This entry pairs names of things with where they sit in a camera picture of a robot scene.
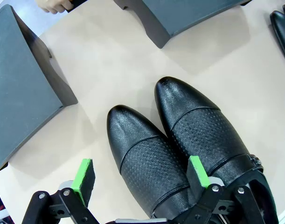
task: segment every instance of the gray floor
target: gray floor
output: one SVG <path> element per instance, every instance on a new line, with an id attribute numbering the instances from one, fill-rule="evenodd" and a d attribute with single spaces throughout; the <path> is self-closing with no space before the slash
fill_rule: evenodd
<path id="1" fill-rule="evenodd" d="M 11 5 L 18 16 L 37 36 L 40 36 L 67 14 L 67 12 L 56 15 L 45 13 L 37 6 L 35 0 L 4 0 L 1 2 L 0 8 L 5 4 Z"/>

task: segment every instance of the person's hand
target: person's hand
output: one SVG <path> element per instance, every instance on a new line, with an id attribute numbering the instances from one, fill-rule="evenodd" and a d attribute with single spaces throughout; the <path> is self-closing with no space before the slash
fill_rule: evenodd
<path id="1" fill-rule="evenodd" d="M 71 0 L 35 0 L 38 6 L 46 13 L 63 13 L 66 9 L 73 8 Z"/>

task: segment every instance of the beige tabletop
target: beige tabletop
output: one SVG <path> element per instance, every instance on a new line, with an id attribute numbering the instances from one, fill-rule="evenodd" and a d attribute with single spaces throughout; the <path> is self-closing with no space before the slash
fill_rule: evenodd
<path id="1" fill-rule="evenodd" d="M 163 130 L 155 83 L 179 78 L 215 102 L 265 168 L 278 213 L 285 208 L 285 58 L 269 14 L 285 0 L 253 0 L 174 37 L 158 49 L 132 11 L 89 0 L 41 39 L 79 103 L 65 108 L 0 171 L 0 197 L 16 224 L 39 190 L 56 192 L 83 158 L 96 172 L 89 209 L 100 223 L 147 218 L 118 173 L 106 132 L 108 111 L 130 106 Z M 61 223 L 72 223 L 63 220 Z"/>

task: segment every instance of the green foam strip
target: green foam strip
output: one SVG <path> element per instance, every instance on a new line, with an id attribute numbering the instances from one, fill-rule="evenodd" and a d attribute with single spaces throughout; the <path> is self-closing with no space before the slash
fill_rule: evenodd
<path id="1" fill-rule="evenodd" d="M 85 177 L 87 168 L 89 166 L 89 164 L 91 163 L 91 159 L 83 159 L 81 162 L 81 165 L 78 169 L 78 172 L 76 174 L 75 180 L 72 183 L 72 189 L 74 190 L 74 192 L 80 197 L 82 203 L 85 205 L 85 202 L 83 200 L 83 196 L 81 193 L 81 185 L 82 185 L 82 181 Z"/>
<path id="2" fill-rule="evenodd" d="M 190 156 L 190 161 L 192 162 L 192 165 L 197 173 L 201 186 L 207 188 L 210 185 L 210 182 L 199 156 Z"/>

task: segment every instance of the silver screw head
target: silver screw head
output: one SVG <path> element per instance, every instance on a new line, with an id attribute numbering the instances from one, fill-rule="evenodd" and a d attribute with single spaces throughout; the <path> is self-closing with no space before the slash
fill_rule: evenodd
<path id="1" fill-rule="evenodd" d="M 244 188 L 239 188 L 237 191 L 239 192 L 239 194 L 243 194 L 245 192 Z"/>
<path id="2" fill-rule="evenodd" d="M 40 199 L 42 199 L 42 198 L 44 198 L 45 197 L 45 194 L 44 193 L 41 193 L 40 195 L 39 195 L 39 198 Z"/>
<path id="3" fill-rule="evenodd" d="M 219 187 L 218 187 L 218 186 L 213 186 L 213 187 L 212 187 L 212 190 L 213 190 L 214 192 L 218 192 L 218 191 L 219 191 Z"/>
<path id="4" fill-rule="evenodd" d="M 63 192 L 63 195 L 65 195 L 65 196 L 68 196 L 70 194 L 70 191 L 69 190 L 65 190 L 64 192 Z"/>

